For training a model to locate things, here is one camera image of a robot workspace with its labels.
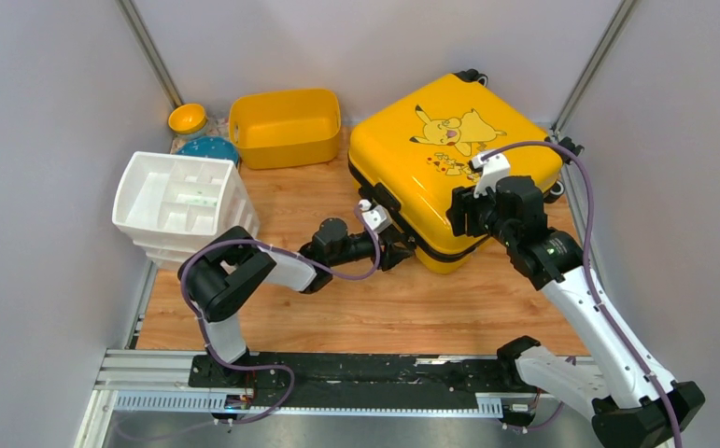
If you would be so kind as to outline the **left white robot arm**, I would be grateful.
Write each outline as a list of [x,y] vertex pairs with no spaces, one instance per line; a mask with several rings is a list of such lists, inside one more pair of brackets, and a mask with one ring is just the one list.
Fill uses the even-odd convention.
[[182,296],[198,319],[206,350],[215,359],[212,372],[223,385],[236,387],[247,379],[238,313],[259,286],[312,294],[335,277],[363,280],[413,257],[413,240],[381,216],[372,214],[362,224],[362,232],[349,233],[343,220],[328,218],[297,252],[267,245],[234,226],[180,266]]

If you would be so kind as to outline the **yellow Pikachu suitcase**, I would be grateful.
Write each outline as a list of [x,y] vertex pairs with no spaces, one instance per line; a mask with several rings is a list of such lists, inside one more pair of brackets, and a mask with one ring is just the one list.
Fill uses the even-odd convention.
[[434,273],[458,269],[488,238],[456,235],[448,219],[456,188],[474,189],[478,154],[505,147],[511,175],[528,175],[548,200],[567,157],[545,131],[467,69],[440,77],[356,125],[349,172],[360,196],[384,206],[416,258]]

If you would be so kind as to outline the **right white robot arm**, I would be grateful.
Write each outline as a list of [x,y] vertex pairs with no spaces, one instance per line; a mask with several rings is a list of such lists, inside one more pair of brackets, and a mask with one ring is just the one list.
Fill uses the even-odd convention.
[[455,188],[446,212],[458,236],[497,240],[515,270],[564,315],[600,375],[559,360],[538,341],[501,347],[496,377],[510,391],[538,387],[586,418],[605,447],[681,446],[681,434],[705,402],[696,383],[678,382],[628,328],[574,238],[547,224],[544,197],[528,176],[494,188]]

